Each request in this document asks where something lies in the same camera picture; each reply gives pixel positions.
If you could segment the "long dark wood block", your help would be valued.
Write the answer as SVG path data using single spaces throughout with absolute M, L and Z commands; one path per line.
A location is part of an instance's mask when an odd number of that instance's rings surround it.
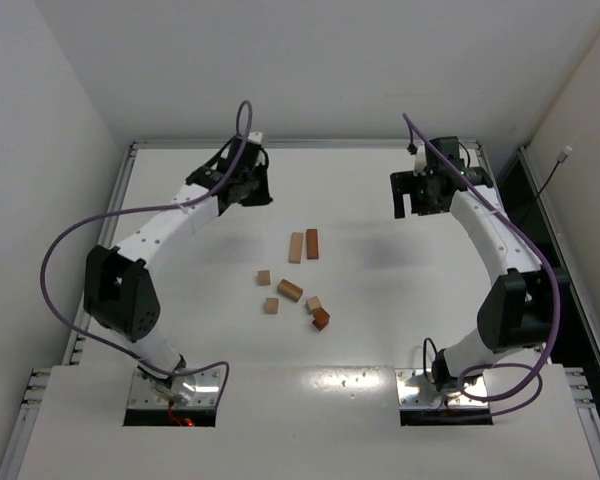
M 311 228 L 306 230 L 306 258 L 308 260 L 318 260 L 319 251 L 319 235 L 318 230 Z

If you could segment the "long light wood block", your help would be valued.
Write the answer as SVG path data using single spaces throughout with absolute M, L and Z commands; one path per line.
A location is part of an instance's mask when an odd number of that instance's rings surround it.
M 304 243 L 304 234 L 302 232 L 293 232 L 291 234 L 288 262 L 291 264 L 300 264 L 302 260 Z

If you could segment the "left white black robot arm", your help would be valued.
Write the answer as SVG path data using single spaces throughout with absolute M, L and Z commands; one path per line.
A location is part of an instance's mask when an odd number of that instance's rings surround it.
M 153 278 L 168 256 L 231 205 L 271 203 L 269 157 L 260 132 L 231 138 L 194 170 L 170 202 L 135 233 L 110 248 L 94 247 L 86 259 L 83 308 L 122 339 L 143 378 L 175 400 L 194 391 L 186 361 L 159 332 L 161 306 Z

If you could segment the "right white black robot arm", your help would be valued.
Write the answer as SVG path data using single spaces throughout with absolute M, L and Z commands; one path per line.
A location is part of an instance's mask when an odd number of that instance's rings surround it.
M 430 382 L 437 390 L 461 388 L 514 353 L 551 348 L 568 275 L 552 267 L 511 222 L 487 171 L 472 165 L 457 138 L 409 144 L 407 151 L 415 158 L 413 169 L 390 176 L 395 218 L 451 214 L 472 241 L 491 284 L 475 329 L 436 352 Z

